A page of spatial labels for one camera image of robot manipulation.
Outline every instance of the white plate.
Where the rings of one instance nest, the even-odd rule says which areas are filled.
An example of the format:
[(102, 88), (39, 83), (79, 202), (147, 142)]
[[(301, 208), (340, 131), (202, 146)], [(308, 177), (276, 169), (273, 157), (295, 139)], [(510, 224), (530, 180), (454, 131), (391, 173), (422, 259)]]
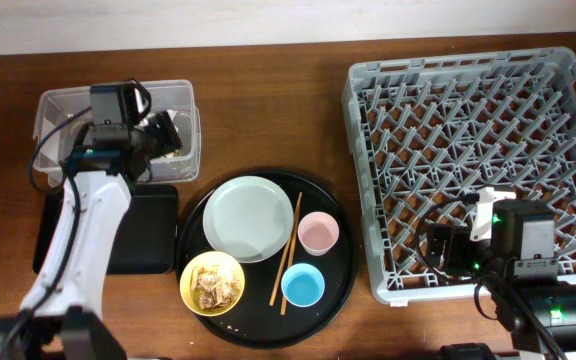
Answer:
[(290, 199), (277, 184), (242, 176), (215, 190), (204, 209), (203, 225), (213, 249), (252, 263), (283, 248), (293, 221)]

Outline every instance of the green light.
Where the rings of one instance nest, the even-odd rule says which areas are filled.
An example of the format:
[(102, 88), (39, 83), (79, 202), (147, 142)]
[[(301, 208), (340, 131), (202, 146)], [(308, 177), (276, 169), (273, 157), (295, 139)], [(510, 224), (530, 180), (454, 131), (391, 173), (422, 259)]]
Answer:
[(564, 317), (564, 314), (562, 314), (561, 310), (559, 310), (559, 309), (550, 310), (550, 318), (551, 319), (558, 320), (558, 319), (561, 319), (563, 317)]

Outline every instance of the dish rack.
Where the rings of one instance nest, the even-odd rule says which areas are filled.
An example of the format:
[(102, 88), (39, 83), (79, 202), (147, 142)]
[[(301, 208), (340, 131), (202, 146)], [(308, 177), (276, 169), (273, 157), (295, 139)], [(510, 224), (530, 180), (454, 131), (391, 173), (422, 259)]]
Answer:
[[(512, 186), (556, 214), (559, 278), (576, 283), (576, 56), (566, 48), (366, 62), (342, 96), (375, 298), (472, 296), (438, 282), (413, 245), (434, 203), (484, 185)], [(473, 206), (438, 222), (472, 225)], [(425, 251), (425, 236), (422, 235)]]

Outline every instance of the pink cup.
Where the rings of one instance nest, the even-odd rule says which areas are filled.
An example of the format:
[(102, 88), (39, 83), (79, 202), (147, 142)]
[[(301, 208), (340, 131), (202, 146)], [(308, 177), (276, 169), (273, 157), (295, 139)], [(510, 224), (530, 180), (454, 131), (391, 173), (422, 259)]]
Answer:
[(337, 243), (339, 225), (332, 216), (324, 212), (313, 212), (301, 219), (297, 235), (310, 255), (321, 256)]

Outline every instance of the blue cup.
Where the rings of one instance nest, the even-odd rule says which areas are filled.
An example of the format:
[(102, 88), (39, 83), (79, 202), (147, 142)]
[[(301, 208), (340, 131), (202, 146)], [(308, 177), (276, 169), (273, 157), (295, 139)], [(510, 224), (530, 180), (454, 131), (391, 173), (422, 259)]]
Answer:
[(324, 295), (324, 276), (309, 264), (295, 264), (281, 278), (286, 300), (299, 307), (314, 305)]

